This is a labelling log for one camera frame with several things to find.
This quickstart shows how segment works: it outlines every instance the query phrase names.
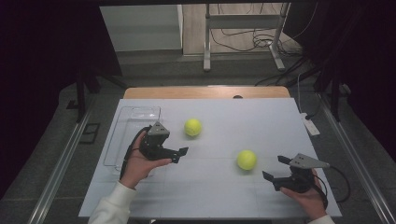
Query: black cable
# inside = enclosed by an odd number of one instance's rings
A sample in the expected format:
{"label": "black cable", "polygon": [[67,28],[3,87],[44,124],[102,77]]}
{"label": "black cable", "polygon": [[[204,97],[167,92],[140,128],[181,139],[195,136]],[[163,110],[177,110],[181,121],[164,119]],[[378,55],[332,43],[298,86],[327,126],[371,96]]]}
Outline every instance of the black cable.
{"label": "black cable", "polygon": [[271,7],[272,7],[272,9],[274,10],[274,12],[277,13],[277,11],[276,11],[275,8],[274,8],[273,3],[270,3],[270,4],[271,4]]}
{"label": "black cable", "polygon": [[344,173],[343,173],[342,171],[340,171],[339,169],[337,169],[337,168],[334,167],[334,166],[330,166],[330,168],[332,168],[332,169],[334,169],[336,172],[338,172],[338,173],[345,179],[345,181],[346,181],[346,187],[347,187],[346,196],[345,196],[343,199],[337,200],[337,201],[336,201],[337,203],[344,203],[344,202],[346,202],[346,201],[349,199],[350,193],[351,193],[351,188],[350,188],[349,181],[347,180],[347,177],[344,175]]}
{"label": "black cable", "polygon": [[291,57],[304,55],[304,53],[302,51],[297,51],[297,52],[286,51],[285,48],[283,48],[283,44],[286,42],[287,41],[282,42],[282,41],[278,40],[277,47],[278,47],[279,54],[284,55],[284,56],[291,56]]}
{"label": "black cable", "polygon": [[279,80],[280,80],[283,76],[287,75],[288,73],[294,71],[294,70],[297,69],[299,66],[301,66],[301,65],[298,64],[298,63],[300,63],[300,62],[303,60],[303,58],[304,58],[304,57],[302,57],[302,58],[299,59],[297,62],[295,62],[286,72],[284,72],[284,73],[282,73],[282,74],[280,74],[280,75],[275,75],[275,76],[272,76],[272,77],[266,77],[266,78],[264,78],[264,79],[262,79],[262,80],[256,82],[256,84],[254,84],[254,86],[256,87],[256,86],[258,86],[260,83],[262,83],[262,82],[264,82],[264,81],[266,81],[266,80],[272,79],[272,78],[274,78],[274,77],[279,77],[279,79],[278,79],[278,80],[276,81],[276,83],[275,83],[275,85],[277,86],[277,83],[279,82]]}
{"label": "black cable", "polygon": [[310,115],[306,115],[306,116],[305,116],[305,119],[312,119],[312,118],[319,112],[320,106],[321,106],[321,104],[320,104],[320,102],[319,102],[319,103],[318,103],[318,106],[317,106],[317,109],[315,110],[315,113],[310,114]]}
{"label": "black cable", "polygon": [[253,3],[250,3],[250,10],[247,12],[247,14],[248,14],[248,13],[251,11],[252,7],[253,7],[253,12],[254,12],[254,6],[253,6]]}
{"label": "black cable", "polygon": [[216,41],[215,37],[213,36],[212,30],[210,30],[210,34],[212,35],[213,41],[215,41],[216,44],[218,44],[220,46],[223,46],[225,48],[228,48],[228,49],[233,49],[233,50],[241,51],[241,52],[247,52],[247,51],[251,51],[251,50],[256,48],[256,47],[254,47],[252,49],[235,49],[233,47],[230,47],[230,46],[227,46],[227,45],[224,45],[224,44],[220,44],[218,41]]}
{"label": "black cable", "polygon": [[145,128],[143,128],[142,130],[140,130],[140,131],[136,134],[136,136],[134,137],[134,140],[132,141],[131,145],[128,146],[128,150],[126,150],[125,157],[124,157],[124,160],[123,160],[123,162],[122,162],[122,167],[121,167],[121,172],[120,172],[120,179],[122,179],[122,176],[123,176],[123,174],[125,173],[125,168],[126,168],[126,165],[128,164],[128,160],[129,160],[129,158],[131,157],[132,152],[136,149],[136,148],[133,148],[134,142],[136,142],[137,137],[140,136],[140,134],[141,134],[143,131],[146,131],[146,132],[147,132],[149,129],[150,129],[150,127],[145,127]]}
{"label": "black cable", "polygon": [[322,183],[322,185],[323,185],[323,187],[324,187],[324,195],[326,195],[326,197],[327,197],[327,187],[326,187],[326,184],[324,183],[324,181],[320,178],[320,177],[318,177],[317,175],[314,175],[314,177],[316,177],[321,183]]}
{"label": "black cable", "polygon": [[273,39],[270,39],[270,38],[261,39],[259,37],[260,36],[269,36],[269,37],[274,38],[273,35],[266,35],[266,34],[255,35],[255,33],[256,33],[256,30],[253,31],[253,39],[252,39],[254,47],[256,47],[256,48],[266,48],[266,47],[271,45]]}
{"label": "black cable", "polygon": [[[220,15],[220,9],[221,9],[221,13],[222,13],[222,14],[225,14],[225,13],[224,13],[224,10],[222,9],[221,4],[218,4],[218,13],[219,13],[219,15]],[[220,30],[221,30],[221,32],[222,32],[224,35],[241,35],[241,34],[244,34],[244,33],[254,32],[254,31],[245,31],[245,32],[238,32],[238,33],[234,33],[234,34],[225,34],[224,31],[223,31],[223,29],[220,29]]]}
{"label": "black cable", "polygon": [[311,188],[314,189],[319,194],[321,200],[323,201],[323,207],[326,210],[327,206],[329,205],[329,201],[327,200],[327,187],[324,184],[323,180],[320,179],[320,177],[318,177],[317,175],[312,175],[322,182],[322,184],[326,190],[326,194],[323,192],[323,190],[319,186],[317,186],[317,184],[315,182],[312,183],[311,181],[307,180],[302,175],[296,175],[296,176],[298,176],[300,179],[302,179],[305,183],[309,184],[311,186]]}
{"label": "black cable", "polygon": [[[262,3],[262,8],[264,7],[264,3]],[[262,14],[262,8],[260,8],[260,13],[259,14]]]}
{"label": "black cable", "polygon": [[267,30],[272,30],[272,29],[259,29],[259,30],[242,31],[242,32],[233,33],[233,34],[226,34],[226,33],[223,32],[223,29],[221,29],[221,32],[224,35],[242,35],[242,34],[251,33],[251,32],[255,32],[255,31],[267,31]]}
{"label": "black cable", "polygon": [[272,76],[272,77],[266,77],[266,78],[264,78],[264,79],[262,79],[262,80],[256,82],[256,84],[254,84],[254,86],[256,87],[256,86],[258,86],[260,83],[262,83],[262,82],[264,82],[264,81],[266,81],[266,80],[272,79],[272,78],[274,78],[274,77],[279,77],[279,76],[280,76],[280,75],[276,75],[276,76]]}
{"label": "black cable", "polygon": [[294,63],[290,68],[288,68],[288,70],[286,70],[286,72],[284,72],[283,74],[281,74],[281,76],[279,77],[279,79],[276,81],[275,85],[277,86],[279,81],[285,77],[287,74],[291,73],[292,71],[296,70],[297,68],[299,68],[301,65],[303,65],[305,62],[308,61],[308,58],[303,56],[301,57],[296,63]]}
{"label": "black cable", "polygon": [[327,206],[329,205],[329,201],[327,200],[327,196],[323,193],[323,190],[321,190],[316,184],[312,185],[312,189],[314,189],[320,195],[320,198],[323,201],[324,209],[326,210]]}

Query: metal stand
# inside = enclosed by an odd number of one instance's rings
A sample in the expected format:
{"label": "metal stand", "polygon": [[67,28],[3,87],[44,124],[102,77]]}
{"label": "metal stand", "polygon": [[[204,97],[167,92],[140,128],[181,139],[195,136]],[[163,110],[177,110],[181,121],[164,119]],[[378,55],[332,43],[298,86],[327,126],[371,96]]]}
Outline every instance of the metal stand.
{"label": "metal stand", "polygon": [[129,86],[126,83],[123,83],[116,78],[106,75],[100,70],[90,67],[83,69],[77,74],[77,98],[78,98],[78,119],[77,123],[81,121],[81,119],[85,115],[85,91],[84,86],[87,86],[87,89],[90,93],[99,93],[101,86],[96,79],[96,76],[103,77],[106,80],[114,83],[115,85],[127,90]]}
{"label": "metal stand", "polygon": [[205,15],[205,50],[204,71],[210,71],[210,29],[276,29],[274,40],[269,50],[279,71],[285,71],[285,65],[278,54],[277,43],[282,33],[290,3],[285,3],[280,15],[210,15],[209,4],[206,4]]}

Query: metal frame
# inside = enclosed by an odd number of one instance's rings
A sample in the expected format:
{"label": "metal frame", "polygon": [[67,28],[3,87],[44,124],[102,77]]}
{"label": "metal frame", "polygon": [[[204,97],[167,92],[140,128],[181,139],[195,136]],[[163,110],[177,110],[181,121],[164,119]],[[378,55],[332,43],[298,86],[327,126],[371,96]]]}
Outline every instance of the metal frame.
{"label": "metal frame", "polygon": [[276,29],[274,40],[269,50],[274,58],[276,68],[285,71],[285,65],[279,57],[277,43],[282,33],[286,14],[290,3],[285,3],[279,15],[210,15],[209,4],[206,4],[205,14],[205,49],[204,71],[210,71],[210,29]]}
{"label": "metal frame", "polygon": [[329,102],[326,97],[322,97],[318,93],[318,98],[321,101],[322,109],[324,110],[326,117],[330,124],[332,125],[332,129],[334,133],[337,135],[338,140],[340,141],[343,149],[348,157],[353,169],[355,170],[356,175],[358,176],[361,184],[366,190],[367,195],[369,196],[375,211],[378,213],[379,218],[382,223],[394,224],[396,223],[395,217],[389,209],[389,205],[384,195],[381,193],[378,185],[372,179],[370,173],[364,166],[364,163],[359,156],[358,151],[353,146],[352,142],[347,136],[347,132],[344,130],[341,122],[337,121],[335,117],[332,115],[332,111],[329,109]]}
{"label": "metal frame", "polygon": [[52,171],[51,176],[47,182],[46,187],[44,187],[43,192],[41,193],[40,198],[35,205],[35,209],[32,212],[28,220],[28,224],[31,223],[43,223],[44,219],[47,216],[48,211],[50,210],[50,206],[55,197],[56,192],[58,191],[59,186],[61,185],[62,179],[64,178],[64,173],[67,170],[67,167],[73,157],[75,149],[78,145],[79,138],[84,132],[84,127],[90,118],[92,108],[95,102],[96,96],[92,97],[90,101],[89,107],[82,117],[80,123],[76,124],[76,127],[69,138],[66,146],[64,147],[64,151],[59,158],[58,162],[55,165],[55,168]]}

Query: white sleeve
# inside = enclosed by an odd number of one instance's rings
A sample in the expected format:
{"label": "white sleeve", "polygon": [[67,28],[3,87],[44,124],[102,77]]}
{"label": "white sleeve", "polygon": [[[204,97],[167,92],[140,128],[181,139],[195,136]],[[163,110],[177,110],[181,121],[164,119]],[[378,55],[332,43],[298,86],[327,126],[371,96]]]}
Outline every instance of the white sleeve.
{"label": "white sleeve", "polygon": [[96,206],[88,223],[127,223],[129,207],[135,195],[136,190],[117,182],[111,194],[102,198]]}
{"label": "white sleeve", "polygon": [[332,218],[329,215],[326,215],[324,217],[320,217],[318,219],[315,219],[308,224],[334,224],[332,221]]}

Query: black glove device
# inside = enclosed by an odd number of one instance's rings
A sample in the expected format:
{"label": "black glove device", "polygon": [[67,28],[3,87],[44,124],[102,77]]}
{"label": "black glove device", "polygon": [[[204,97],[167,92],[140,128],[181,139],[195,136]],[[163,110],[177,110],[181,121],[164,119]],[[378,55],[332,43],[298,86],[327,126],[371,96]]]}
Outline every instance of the black glove device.
{"label": "black glove device", "polygon": [[[146,131],[147,133],[142,138],[139,148],[132,148],[137,137],[143,131]],[[172,159],[173,163],[178,163],[180,157],[185,156],[189,148],[183,147],[178,151],[163,148],[163,142],[166,140],[166,138],[169,137],[169,134],[169,131],[166,130],[159,121],[155,122],[153,126],[150,125],[140,130],[139,133],[137,133],[137,135],[134,137],[134,141],[132,141],[131,145],[129,145],[128,150],[125,153],[120,172],[120,179],[125,172],[125,168],[132,151],[136,149],[139,149],[143,156],[145,156],[146,159],[150,161],[157,161],[160,159]]]}
{"label": "black glove device", "polygon": [[323,206],[326,209],[328,205],[327,193],[325,194],[315,183],[315,176],[312,173],[312,168],[315,167],[329,167],[326,162],[317,161],[309,158],[303,154],[298,154],[293,160],[284,156],[278,156],[279,162],[290,165],[291,175],[289,177],[274,178],[273,175],[262,171],[264,179],[274,184],[275,190],[279,191],[281,187],[291,189],[298,193],[305,193],[310,189],[314,189],[323,201]]}
{"label": "black glove device", "polygon": [[[291,159],[284,156],[278,156],[277,160],[287,165],[291,162]],[[315,177],[311,169],[301,169],[291,166],[290,170],[291,176],[289,177],[274,178],[273,175],[265,172],[262,172],[262,175],[264,179],[274,184],[276,191],[279,191],[283,187],[299,193],[305,193],[312,188],[312,185],[315,185]]]}

